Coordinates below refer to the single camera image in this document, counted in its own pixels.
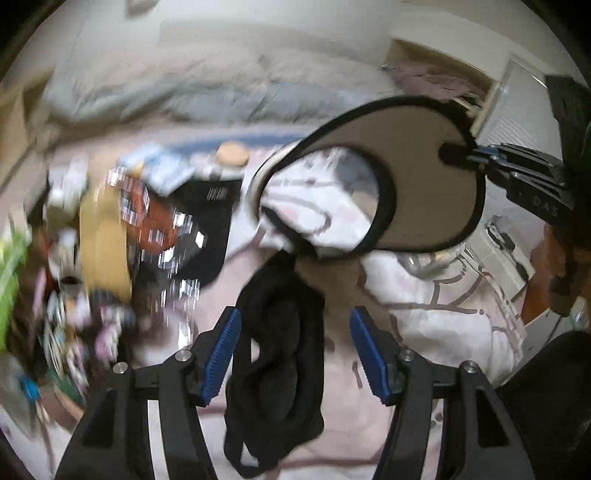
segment white bedsheet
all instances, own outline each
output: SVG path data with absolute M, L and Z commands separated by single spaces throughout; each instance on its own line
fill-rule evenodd
M 273 148 L 254 149 L 246 169 L 243 193 L 258 166 Z M 312 168 L 293 167 L 284 176 L 307 180 L 310 185 L 331 183 L 333 172 L 314 164 Z M 332 217 L 330 228 L 321 229 L 318 239 L 325 244 L 352 245 L 369 225 L 367 217 L 349 196 L 335 184 L 310 189 L 307 186 L 269 187 L 271 194 L 290 196 L 292 200 L 275 205 L 292 221 L 316 229 L 324 213 L 298 205 L 293 198 L 310 200 Z M 193 316 L 199 331 L 211 328 L 222 309 L 234 304 L 250 276 L 283 244 L 282 239 L 255 225 L 245 205 L 233 216 L 226 264 L 215 283 L 204 288 Z M 371 394 L 359 358 L 348 333 L 352 307 L 364 305 L 379 327 L 390 330 L 408 347 L 428 359 L 457 366 L 467 359 L 475 360 L 493 383 L 500 382 L 519 360 L 516 338 L 498 308 L 498 298 L 490 285 L 466 261 L 459 259 L 432 280 L 419 280 L 409 275 L 390 252 L 373 252 L 362 259 L 331 264 L 302 260 L 298 272 L 313 287 L 324 292 L 325 366 L 322 413 L 323 434 L 292 452 L 274 472 L 260 478 L 298 480 L 309 478 L 370 478 L 379 460 L 393 409 L 381 405 Z M 171 324 L 167 335 L 157 342 L 144 342 L 136 348 L 139 364 L 161 362 L 178 349 L 178 325 Z M 225 425 L 224 389 L 206 409 L 200 410 L 203 433 L 218 477 L 238 479 L 223 455 Z M 432 413 L 431 436 L 424 468 L 424 479 L 434 478 L 441 436 L 441 402 Z M 158 431 L 157 403 L 150 402 L 152 459 L 157 479 L 167 478 L 161 439 Z M 41 439 L 31 441 L 0 410 L 0 424 L 6 427 L 15 451 L 39 480 L 51 478 L 47 454 Z M 69 434 L 61 427 L 50 428 L 50 439 L 56 461 L 61 458 Z

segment pink item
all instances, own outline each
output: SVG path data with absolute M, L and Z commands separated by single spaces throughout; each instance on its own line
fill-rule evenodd
M 117 360 L 120 334 L 121 326 L 118 323 L 108 323 L 96 336 L 95 355 L 105 365 Z
M 396 64 L 392 76 L 397 86 L 408 95 L 424 95 L 445 101 L 474 93 L 479 98 L 484 92 L 465 79 L 442 73 L 435 65 L 402 60 Z
M 47 285 L 47 276 L 45 268 L 40 268 L 35 282 L 35 294 L 33 295 L 33 317 L 38 318 L 43 309 L 43 297 L 45 296 L 45 287 Z

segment wall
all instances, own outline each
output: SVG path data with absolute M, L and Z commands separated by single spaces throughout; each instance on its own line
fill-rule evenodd
M 62 58 L 84 58 L 125 45 L 156 45 L 165 20 L 227 18 L 292 29 L 340 42 L 368 63 L 381 64 L 397 0 L 160 0 L 129 19 L 125 0 L 66 0 L 31 37 L 7 75 L 9 82 Z
M 392 35 L 426 44 L 500 79 L 514 53 L 543 73 L 583 76 L 548 26 L 519 0 L 412 0 Z

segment metal screw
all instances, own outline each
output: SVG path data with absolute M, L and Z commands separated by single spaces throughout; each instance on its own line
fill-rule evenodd
M 410 362 L 414 358 L 414 352 L 412 350 L 403 350 L 400 352 L 400 358 L 405 362 Z
M 179 350 L 174 354 L 174 357 L 179 362 L 186 362 L 191 358 L 191 352 L 189 350 Z
M 117 375 L 124 374 L 127 372 L 127 364 L 125 362 L 119 362 L 118 364 L 115 364 L 113 367 L 113 372 L 115 372 Z
M 475 374 L 478 372 L 478 364 L 472 360 L 468 360 L 467 362 L 464 362 L 464 370 L 469 374 Z

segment pillow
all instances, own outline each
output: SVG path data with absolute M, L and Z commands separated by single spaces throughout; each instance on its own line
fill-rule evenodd
M 388 75 L 371 65 L 292 48 L 272 51 L 264 57 L 272 82 L 307 82 L 332 90 L 384 94 L 397 88 Z
M 360 90 L 331 90 L 308 82 L 271 83 L 251 121 L 326 122 L 364 103 L 378 99 Z
M 95 57 L 75 79 L 82 95 L 114 90 L 138 80 L 154 82 L 181 77 L 204 85 L 231 83 L 251 87 L 265 81 L 259 55 L 223 43 L 179 44 L 109 51 Z

